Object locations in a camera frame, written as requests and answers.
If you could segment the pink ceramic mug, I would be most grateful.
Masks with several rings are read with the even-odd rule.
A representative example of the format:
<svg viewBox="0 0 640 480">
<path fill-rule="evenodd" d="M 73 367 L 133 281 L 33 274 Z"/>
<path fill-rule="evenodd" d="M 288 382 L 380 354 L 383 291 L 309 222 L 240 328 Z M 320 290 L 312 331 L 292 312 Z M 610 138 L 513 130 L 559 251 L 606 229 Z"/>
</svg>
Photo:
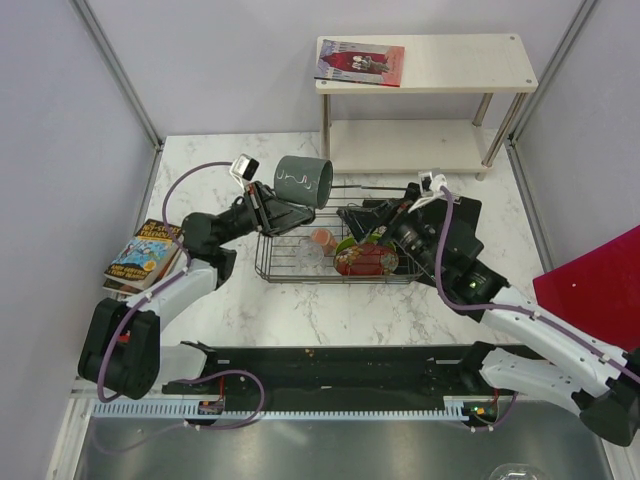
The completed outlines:
<svg viewBox="0 0 640 480">
<path fill-rule="evenodd" d="M 337 246 L 333 233 L 326 228 L 317 228 L 311 235 L 311 240 L 320 245 L 325 255 L 331 255 Z"/>
</svg>

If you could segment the dark grey mug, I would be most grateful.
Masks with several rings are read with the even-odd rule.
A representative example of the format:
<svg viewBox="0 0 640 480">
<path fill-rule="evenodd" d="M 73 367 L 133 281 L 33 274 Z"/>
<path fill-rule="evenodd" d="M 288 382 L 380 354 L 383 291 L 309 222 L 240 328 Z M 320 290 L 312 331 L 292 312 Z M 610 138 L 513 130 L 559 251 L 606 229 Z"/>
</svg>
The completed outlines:
<svg viewBox="0 0 640 480">
<path fill-rule="evenodd" d="M 287 155 L 277 164 L 273 188 L 282 200 L 323 209 L 331 194 L 333 173 L 330 160 Z"/>
</svg>

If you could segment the clear plastic glass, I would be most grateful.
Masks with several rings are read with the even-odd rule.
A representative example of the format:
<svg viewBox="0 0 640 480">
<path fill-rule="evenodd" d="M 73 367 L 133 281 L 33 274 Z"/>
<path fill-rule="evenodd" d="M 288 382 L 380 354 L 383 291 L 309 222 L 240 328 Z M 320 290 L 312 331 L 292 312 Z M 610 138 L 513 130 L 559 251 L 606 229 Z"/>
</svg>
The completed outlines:
<svg viewBox="0 0 640 480">
<path fill-rule="evenodd" d="M 309 238 L 300 240 L 296 253 L 299 271 L 304 275 L 322 275 L 325 273 L 324 251 Z"/>
</svg>

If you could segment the black wire dish rack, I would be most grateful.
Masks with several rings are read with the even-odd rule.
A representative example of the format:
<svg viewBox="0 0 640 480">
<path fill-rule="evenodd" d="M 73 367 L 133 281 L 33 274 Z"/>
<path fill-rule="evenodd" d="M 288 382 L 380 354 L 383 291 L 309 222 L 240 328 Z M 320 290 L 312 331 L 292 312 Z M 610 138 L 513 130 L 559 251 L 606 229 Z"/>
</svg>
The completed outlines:
<svg viewBox="0 0 640 480">
<path fill-rule="evenodd" d="M 382 227 L 359 242 L 338 211 L 377 206 L 401 197 L 403 187 L 349 185 L 332 187 L 326 207 L 313 223 L 279 237 L 257 241 L 255 270 L 270 283 L 408 284 L 420 276 L 415 263 L 393 242 L 380 243 Z"/>
</svg>

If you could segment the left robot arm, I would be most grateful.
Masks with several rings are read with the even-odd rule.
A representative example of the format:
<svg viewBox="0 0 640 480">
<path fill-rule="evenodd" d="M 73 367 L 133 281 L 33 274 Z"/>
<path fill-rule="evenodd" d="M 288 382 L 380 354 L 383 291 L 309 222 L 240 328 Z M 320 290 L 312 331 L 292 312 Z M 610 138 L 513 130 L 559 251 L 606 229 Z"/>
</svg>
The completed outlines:
<svg viewBox="0 0 640 480">
<path fill-rule="evenodd" d="M 230 278 L 236 253 L 227 243 L 253 232 L 282 235 L 311 223 L 320 207 L 284 198 L 256 181 L 222 213 L 189 214 L 182 222 L 186 266 L 127 301 L 106 298 L 97 304 L 79 357 L 79 376 L 97 385 L 103 402 L 109 400 L 107 390 L 137 400 L 155 384 L 176 380 L 198 393 L 211 392 L 220 371 L 207 361 L 208 347 L 189 342 L 164 347 L 162 331 Z"/>
</svg>

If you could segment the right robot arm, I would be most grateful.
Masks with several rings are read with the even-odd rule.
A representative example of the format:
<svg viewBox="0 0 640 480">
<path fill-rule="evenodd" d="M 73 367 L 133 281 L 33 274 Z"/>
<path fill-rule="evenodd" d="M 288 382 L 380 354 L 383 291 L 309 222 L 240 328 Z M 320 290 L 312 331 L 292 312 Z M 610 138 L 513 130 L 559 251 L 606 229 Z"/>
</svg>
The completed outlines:
<svg viewBox="0 0 640 480">
<path fill-rule="evenodd" d="M 502 331 L 538 354 L 518 357 L 477 342 L 458 368 L 458 381 L 477 394 L 491 386 L 537 396 L 576 415 L 594 434 L 629 446 L 639 430 L 639 352 L 579 330 L 529 300 L 484 263 L 475 230 L 455 218 L 445 184 L 429 193 L 338 209 L 357 241 L 381 229 L 435 284 L 454 312 Z"/>
</svg>

